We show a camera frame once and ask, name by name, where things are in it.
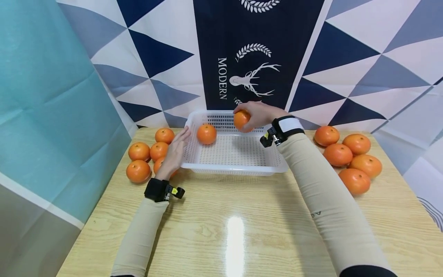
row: arm sleeve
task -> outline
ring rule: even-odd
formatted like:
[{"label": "arm sleeve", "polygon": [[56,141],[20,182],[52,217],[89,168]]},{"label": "arm sleeve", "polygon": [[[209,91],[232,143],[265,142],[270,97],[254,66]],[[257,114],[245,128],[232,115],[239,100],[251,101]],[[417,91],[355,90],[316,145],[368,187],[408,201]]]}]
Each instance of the arm sleeve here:
[{"label": "arm sleeve", "polygon": [[121,242],[112,276],[144,277],[157,229],[169,202],[144,198]]},{"label": "arm sleeve", "polygon": [[295,134],[277,148],[294,174],[337,276],[369,276],[360,267],[368,265],[391,274],[372,277],[394,277],[359,206],[308,137]]}]

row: laurel wreath emblem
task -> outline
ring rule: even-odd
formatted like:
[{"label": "laurel wreath emblem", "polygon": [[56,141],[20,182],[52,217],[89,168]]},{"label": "laurel wreath emblem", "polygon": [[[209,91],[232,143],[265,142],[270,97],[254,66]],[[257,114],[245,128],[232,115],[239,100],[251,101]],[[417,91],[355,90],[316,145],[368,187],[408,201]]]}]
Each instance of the laurel wreath emblem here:
[{"label": "laurel wreath emblem", "polygon": [[247,53],[254,52],[254,51],[261,51],[268,57],[271,57],[271,53],[272,53],[271,50],[269,50],[269,48],[267,48],[265,45],[259,44],[259,43],[253,43],[253,44],[248,44],[248,45],[243,46],[237,52],[237,57],[235,58],[235,60],[238,62],[238,60],[243,58]]},{"label": "laurel wreath emblem", "polygon": [[234,103],[237,105],[243,104],[243,102],[240,99],[237,99],[237,97],[234,98]]},{"label": "laurel wreath emblem", "polygon": [[241,4],[250,12],[266,12],[280,3],[280,0],[270,0],[268,2],[258,2],[255,0],[240,0]]}]

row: deer antlers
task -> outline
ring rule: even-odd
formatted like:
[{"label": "deer antlers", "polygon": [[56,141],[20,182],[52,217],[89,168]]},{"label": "deer antlers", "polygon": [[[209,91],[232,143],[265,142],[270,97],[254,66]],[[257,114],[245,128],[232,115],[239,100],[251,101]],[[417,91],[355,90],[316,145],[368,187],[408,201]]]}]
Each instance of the deer antlers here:
[{"label": "deer antlers", "polygon": [[[278,71],[278,72],[280,72],[280,70],[278,70],[278,68],[276,68],[276,66],[281,66],[281,65],[278,65],[278,64],[270,64],[270,65],[266,65],[266,64],[268,64],[268,63],[265,62],[264,64],[262,64],[261,66],[259,66],[257,69],[255,69],[254,71],[252,71],[252,72],[251,72],[251,75],[250,75],[249,77],[250,77],[251,79],[252,79],[252,78],[259,78],[259,77],[254,77],[255,74],[257,74],[257,72],[259,72],[262,68],[268,68],[268,67],[269,67],[269,68],[272,68],[272,69],[274,69],[274,70],[276,70],[276,71]],[[250,91],[252,91],[253,93],[255,93],[255,95],[258,96],[258,97],[262,97],[263,95],[265,95],[265,96],[273,95],[273,94],[270,94],[270,93],[273,92],[273,91],[275,91],[275,90],[271,90],[271,91],[268,91],[268,92],[266,92],[266,93],[264,93],[264,94],[261,94],[261,93],[258,93],[258,92],[254,89],[253,85],[254,85],[254,84],[250,84],[250,85],[248,86],[248,88],[249,88]]]}]

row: table surface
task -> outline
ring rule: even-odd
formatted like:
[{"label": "table surface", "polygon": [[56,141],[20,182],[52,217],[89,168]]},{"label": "table surface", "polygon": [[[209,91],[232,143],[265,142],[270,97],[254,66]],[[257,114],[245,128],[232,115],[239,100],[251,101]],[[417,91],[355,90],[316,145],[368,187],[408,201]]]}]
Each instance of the table surface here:
[{"label": "table surface", "polygon": [[[142,128],[133,142],[152,145],[155,131]],[[350,133],[342,132],[341,138]],[[356,201],[392,269],[402,277],[441,276],[443,234],[376,140],[366,135],[373,145],[369,154],[384,169]],[[129,162],[124,155],[58,277],[110,275],[145,189],[126,178]],[[186,194],[172,199],[163,217],[148,277],[335,276],[291,172],[258,177],[180,171],[171,184]]]}]

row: black sleeve cuff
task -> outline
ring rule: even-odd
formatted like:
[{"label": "black sleeve cuff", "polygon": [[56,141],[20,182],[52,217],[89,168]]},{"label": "black sleeve cuff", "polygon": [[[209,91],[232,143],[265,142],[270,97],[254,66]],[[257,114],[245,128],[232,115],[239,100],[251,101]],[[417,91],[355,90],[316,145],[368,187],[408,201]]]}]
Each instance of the black sleeve cuff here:
[{"label": "black sleeve cuff", "polygon": [[146,186],[146,190],[144,191],[144,196],[153,200],[154,202],[167,201],[165,196],[168,185],[169,181],[151,178]]},{"label": "black sleeve cuff", "polygon": [[339,277],[397,277],[397,275],[379,266],[354,265],[343,270]]}]

